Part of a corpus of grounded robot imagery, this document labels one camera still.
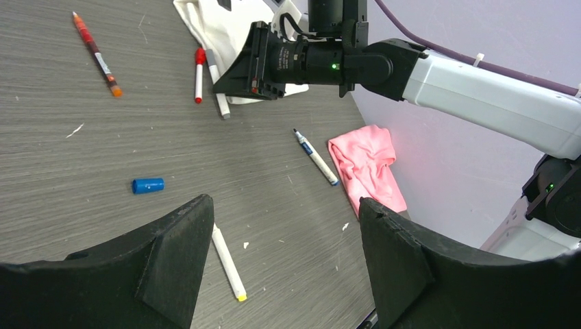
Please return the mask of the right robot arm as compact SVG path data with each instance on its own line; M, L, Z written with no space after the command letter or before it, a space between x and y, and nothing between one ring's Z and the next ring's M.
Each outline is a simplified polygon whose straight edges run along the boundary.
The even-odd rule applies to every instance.
M310 1L308 31L280 9L251 24L213 90L274 100L287 84L360 85L439 110L543 152L532 177L482 249L521 260L580 250L580 91L483 63L420 39L369 43L365 1Z

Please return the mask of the white red marker pen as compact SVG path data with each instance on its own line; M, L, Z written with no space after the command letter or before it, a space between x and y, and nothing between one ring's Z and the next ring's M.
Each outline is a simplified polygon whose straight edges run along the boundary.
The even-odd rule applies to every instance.
M195 72L195 103L203 101L203 64L196 64Z

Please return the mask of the white pen yellow end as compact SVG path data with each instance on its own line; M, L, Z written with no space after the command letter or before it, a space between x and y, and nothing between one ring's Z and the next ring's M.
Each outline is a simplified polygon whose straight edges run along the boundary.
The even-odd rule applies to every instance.
M245 290L244 284L240 278L236 265L234 264L223 234L216 224L214 224L212 229L212 242L214 243L214 247L219 255L219 259L227 276L234 297L239 302L246 301L247 292Z

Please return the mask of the red pen cap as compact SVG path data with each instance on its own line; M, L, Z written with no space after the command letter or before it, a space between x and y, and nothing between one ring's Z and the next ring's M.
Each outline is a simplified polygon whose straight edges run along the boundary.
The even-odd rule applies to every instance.
M198 48L195 52L195 64L203 65L206 62L206 51L204 48Z

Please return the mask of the grey pen cap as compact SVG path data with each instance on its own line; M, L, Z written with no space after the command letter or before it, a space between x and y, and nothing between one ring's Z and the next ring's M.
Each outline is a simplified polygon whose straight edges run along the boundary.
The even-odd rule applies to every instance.
M215 54L214 54L213 50L206 49L205 54L206 54L206 62L208 64L208 66L216 66L217 61L216 61Z

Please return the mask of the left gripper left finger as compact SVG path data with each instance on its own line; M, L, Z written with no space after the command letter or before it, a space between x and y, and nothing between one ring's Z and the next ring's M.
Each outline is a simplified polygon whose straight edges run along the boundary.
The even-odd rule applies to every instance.
M2 328L189 328L214 225L202 194L61 261L1 265Z

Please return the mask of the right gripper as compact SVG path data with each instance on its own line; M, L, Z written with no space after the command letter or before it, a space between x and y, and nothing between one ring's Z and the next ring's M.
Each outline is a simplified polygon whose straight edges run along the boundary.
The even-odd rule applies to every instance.
M264 21L251 24L248 41L250 47L244 46L214 83L214 93L275 100L309 90L309 85L293 79L297 43L284 41Z

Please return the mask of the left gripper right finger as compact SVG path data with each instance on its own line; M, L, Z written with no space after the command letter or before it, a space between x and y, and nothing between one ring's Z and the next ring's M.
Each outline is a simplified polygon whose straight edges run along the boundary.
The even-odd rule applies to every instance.
M580 253L526 261L359 207L377 328L579 328Z

